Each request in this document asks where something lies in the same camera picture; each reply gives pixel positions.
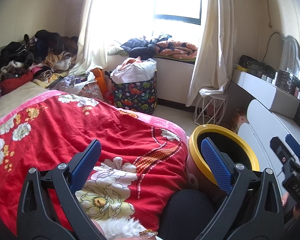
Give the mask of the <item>right hand painted nails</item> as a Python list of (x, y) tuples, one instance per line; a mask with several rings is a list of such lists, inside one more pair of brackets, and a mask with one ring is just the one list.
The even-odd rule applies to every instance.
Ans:
[(282, 196), (281, 202), (284, 209), (292, 211), (294, 219), (298, 219), (300, 217), (300, 206), (296, 204), (288, 192)]

